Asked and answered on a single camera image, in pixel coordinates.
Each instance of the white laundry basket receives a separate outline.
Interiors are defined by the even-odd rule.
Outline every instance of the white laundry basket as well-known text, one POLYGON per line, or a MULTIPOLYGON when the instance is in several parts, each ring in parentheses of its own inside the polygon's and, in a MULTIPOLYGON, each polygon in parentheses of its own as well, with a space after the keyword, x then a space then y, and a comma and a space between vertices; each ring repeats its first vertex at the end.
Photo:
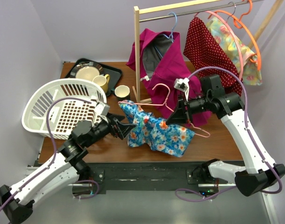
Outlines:
POLYGON ((92 124, 101 121, 94 113, 98 102, 106 103, 104 91, 93 82, 65 78, 49 82, 38 89, 27 103, 23 116, 23 127, 34 133, 50 137, 46 126, 46 115, 50 105, 64 97, 76 97, 91 101, 91 104, 79 100, 63 100, 50 111, 49 123, 56 139, 68 139, 72 129, 80 120, 90 120, 92 124))

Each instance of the gray floor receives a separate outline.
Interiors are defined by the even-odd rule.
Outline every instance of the gray floor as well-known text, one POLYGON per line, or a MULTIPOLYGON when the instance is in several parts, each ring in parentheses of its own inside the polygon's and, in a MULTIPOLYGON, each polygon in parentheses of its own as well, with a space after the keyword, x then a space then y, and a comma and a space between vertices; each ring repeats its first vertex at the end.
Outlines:
MULTIPOLYGON (((174 192, 108 191, 78 201, 71 187, 47 199, 26 224, 268 224, 262 195, 244 197, 237 189, 202 203, 178 199, 174 192)), ((192 194, 183 195, 198 198, 192 194)))

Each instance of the wooden table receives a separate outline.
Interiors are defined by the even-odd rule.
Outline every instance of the wooden table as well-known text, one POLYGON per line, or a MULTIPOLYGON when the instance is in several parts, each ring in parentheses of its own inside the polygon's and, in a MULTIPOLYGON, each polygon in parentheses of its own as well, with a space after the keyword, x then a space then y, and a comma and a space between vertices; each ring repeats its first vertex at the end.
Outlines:
MULTIPOLYGON (((74 63, 65 63, 61 78, 65 77, 74 63)), ((135 101, 132 86, 135 85, 135 72, 129 69, 125 62, 104 63, 113 67, 120 68, 123 75, 117 85, 127 85, 131 89, 131 100, 135 101)), ((191 63, 187 63, 191 71, 195 70, 191 63)), ((143 85, 141 85, 141 99, 149 98, 143 85)), ((117 99, 111 95, 107 98, 110 106, 109 112, 124 115, 123 111, 117 104, 117 99)), ((156 117, 160 113, 151 106, 143 107, 145 111, 153 112, 156 117)), ((242 160, 242 156, 236 147, 230 133, 226 127, 212 115, 208 124, 202 126, 203 129, 211 133, 211 137, 202 138, 194 136, 188 149, 181 158, 177 158, 162 152, 151 151, 150 147, 145 144, 140 147, 128 147, 126 140, 115 139, 107 135, 93 146, 89 147, 89 154, 84 158, 85 162, 141 162, 141 161, 208 161, 214 158, 223 161, 242 160)), ((63 140, 56 140, 57 147, 62 145, 63 140)), ((39 163, 46 162, 53 153, 53 146, 50 138, 45 138, 39 163)))

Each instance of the pink hanger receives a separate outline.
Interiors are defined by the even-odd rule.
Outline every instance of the pink hanger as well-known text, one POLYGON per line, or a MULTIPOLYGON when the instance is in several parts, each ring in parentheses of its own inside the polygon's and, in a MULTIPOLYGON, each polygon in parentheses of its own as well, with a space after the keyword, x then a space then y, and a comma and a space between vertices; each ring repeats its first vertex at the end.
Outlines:
POLYGON ((234 39, 234 42, 236 44, 236 49, 237 49, 237 52, 239 54, 239 59, 240 59, 240 67, 241 67, 241 70, 240 70, 240 74, 239 74, 239 79, 241 80, 242 79, 242 76, 243 76, 243 71, 244 71, 244 63, 243 63, 243 56, 242 56, 242 53, 241 53, 241 48, 240 48, 240 44, 239 44, 239 41, 237 40, 236 38, 236 35, 234 34, 234 31, 232 31, 232 29, 230 28, 230 26, 228 25, 228 23, 221 17, 219 16, 218 14, 216 13, 213 13, 211 11, 205 11, 205 13, 209 13, 215 17, 217 17, 225 26, 226 28, 229 30, 230 32, 230 35, 232 36, 232 38, 234 39))
MULTIPOLYGON (((119 104, 120 104, 120 103, 124 103, 124 104, 129 104, 129 105, 144 105, 144 106, 165 106, 165 107, 167 107, 170 111, 174 112, 173 109, 171 109, 169 106, 167 106, 168 97, 169 97, 169 95, 170 95, 170 88, 169 88, 167 85, 163 84, 163 83, 158 83, 158 84, 156 84, 156 85, 152 88, 152 90, 154 90, 158 85, 163 85, 163 86, 165 86, 166 88, 168 88, 168 94, 167 94, 167 96, 166 96, 166 98, 165 98, 163 104, 140 104, 140 103, 131 104, 131 103, 128 103, 128 102, 125 102, 125 101, 119 101, 118 103, 119 103, 119 104)), ((190 125, 192 125, 193 128, 199 129, 199 130, 205 132, 206 134, 208 134, 208 135, 202 135, 202 134, 197 134, 197 133, 195 133, 195 135, 198 135, 198 136, 201 136, 201 137, 204 137, 204 138, 208 138, 209 136, 211 136, 211 134, 210 134, 209 132, 207 132, 207 131, 205 131, 205 130, 199 128, 199 127, 195 127, 192 122, 190 122, 190 125)))
POLYGON ((158 83, 158 84, 156 84, 156 85, 152 88, 152 90, 154 90, 158 85, 163 85, 163 86, 165 86, 166 88, 168 88, 168 94, 167 94, 167 96, 166 96, 166 98, 165 98, 163 104, 139 104, 139 103, 131 104, 131 103, 124 102, 124 101, 119 101, 118 103, 124 103, 124 104, 129 104, 129 105, 143 105, 143 106, 165 106, 165 107, 167 107, 170 111, 174 112, 173 109, 171 109, 169 106, 167 106, 168 97, 169 97, 169 95, 170 95, 170 88, 169 88, 167 85, 163 84, 163 83, 158 83))

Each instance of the pink jacket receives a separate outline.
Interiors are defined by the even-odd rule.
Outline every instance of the pink jacket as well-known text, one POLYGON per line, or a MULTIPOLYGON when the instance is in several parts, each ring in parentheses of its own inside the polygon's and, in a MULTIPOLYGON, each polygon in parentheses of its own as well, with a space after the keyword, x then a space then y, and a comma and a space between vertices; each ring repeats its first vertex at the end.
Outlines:
MULTIPOLYGON (((145 29, 140 34, 140 78, 147 76, 143 54, 146 47, 151 43, 153 44, 154 39, 157 38, 160 34, 170 35, 170 32, 160 32, 155 33, 149 29, 145 29)), ((157 67, 154 69, 153 75, 149 81, 143 80, 143 84, 146 87, 147 93, 152 99, 154 104, 163 104, 168 93, 168 90, 164 86, 157 86, 155 90, 152 88, 158 84, 163 83, 166 84, 171 93, 169 95, 167 105, 174 109, 177 104, 177 96, 180 94, 179 90, 174 89, 174 81, 176 78, 186 78, 190 75, 190 71, 187 68, 183 56, 181 54, 181 43, 180 43, 180 34, 174 32, 173 33, 174 42, 171 43, 163 58, 161 58, 157 67)), ((132 52, 127 63, 131 69, 135 70, 135 44, 132 46, 132 52)), ((200 81, 197 77, 192 77, 189 82, 190 85, 190 93, 189 96, 191 98, 195 98, 195 93, 201 92, 200 81)), ((168 118, 171 115, 171 111, 167 109, 165 106, 157 107, 158 111, 162 113, 164 118, 168 118)), ((204 125, 207 123, 207 119, 210 117, 210 112, 204 112, 200 114, 193 115, 193 123, 195 126, 204 125)))

